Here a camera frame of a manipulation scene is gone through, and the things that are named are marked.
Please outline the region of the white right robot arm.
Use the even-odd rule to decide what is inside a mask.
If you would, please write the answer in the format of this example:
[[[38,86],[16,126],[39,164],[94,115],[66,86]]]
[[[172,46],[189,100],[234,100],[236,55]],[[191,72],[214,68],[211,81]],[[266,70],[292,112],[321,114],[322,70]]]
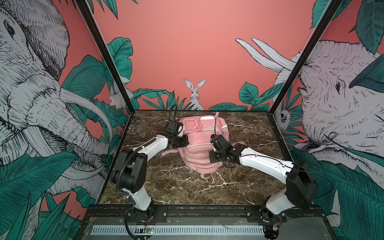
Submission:
[[[213,146],[213,150],[210,151],[212,163],[230,162],[251,167],[286,185],[284,190],[267,199],[264,208],[268,213],[279,215],[294,207],[308,209],[313,205],[318,184],[306,163],[278,160],[240,143],[231,145],[228,142],[222,144],[212,140],[211,144]]]

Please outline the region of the pink student backpack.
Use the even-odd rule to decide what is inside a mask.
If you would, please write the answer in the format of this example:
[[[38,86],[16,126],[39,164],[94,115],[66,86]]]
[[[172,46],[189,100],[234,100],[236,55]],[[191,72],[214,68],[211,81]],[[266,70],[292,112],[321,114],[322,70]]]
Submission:
[[[209,152],[213,150],[210,143],[211,135],[222,135],[229,141],[229,129],[225,120],[219,117],[219,113],[214,115],[185,117],[179,120],[185,127],[183,134],[188,137],[189,144],[177,150],[168,150],[162,156],[168,154],[180,154],[186,166],[196,171],[203,179],[209,179],[223,163],[211,163]]]

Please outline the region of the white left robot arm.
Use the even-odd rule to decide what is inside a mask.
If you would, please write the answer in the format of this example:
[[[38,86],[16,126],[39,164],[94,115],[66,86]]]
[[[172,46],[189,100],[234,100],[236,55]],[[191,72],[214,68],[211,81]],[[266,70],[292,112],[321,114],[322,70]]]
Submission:
[[[128,197],[137,210],[147,211],[153,203],[144,187],[148,161],[167,148],[183,148],[188,144],[186,135],[163,134],[134,149],[121,150],[111,173],[116,192]]]

